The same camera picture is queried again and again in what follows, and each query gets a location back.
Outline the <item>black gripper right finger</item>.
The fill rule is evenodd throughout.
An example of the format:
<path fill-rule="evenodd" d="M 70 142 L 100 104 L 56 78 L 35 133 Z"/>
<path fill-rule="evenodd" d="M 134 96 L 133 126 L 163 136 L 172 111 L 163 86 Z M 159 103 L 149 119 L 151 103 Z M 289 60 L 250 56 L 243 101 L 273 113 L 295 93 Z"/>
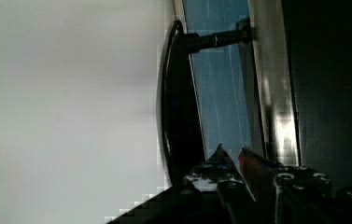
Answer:
<path fill-rule="evenodd" d="M 267 160 L 247 147 L 238 162 L 267 224 L 332 224 L 327 175 L 306 166 Z"/>

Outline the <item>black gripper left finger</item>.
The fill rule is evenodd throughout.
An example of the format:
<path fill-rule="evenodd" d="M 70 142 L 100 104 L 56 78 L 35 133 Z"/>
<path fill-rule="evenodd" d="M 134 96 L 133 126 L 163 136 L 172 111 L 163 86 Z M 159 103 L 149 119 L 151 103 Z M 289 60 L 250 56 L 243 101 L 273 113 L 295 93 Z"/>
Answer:
<path fill-rule="evenodd" d="M 245 184 L 231 156 L 219 143 L 206 161 L 195 165 L 184 175 L 182 192 L 214 192 L 219 184 L 228 182 Z"/>

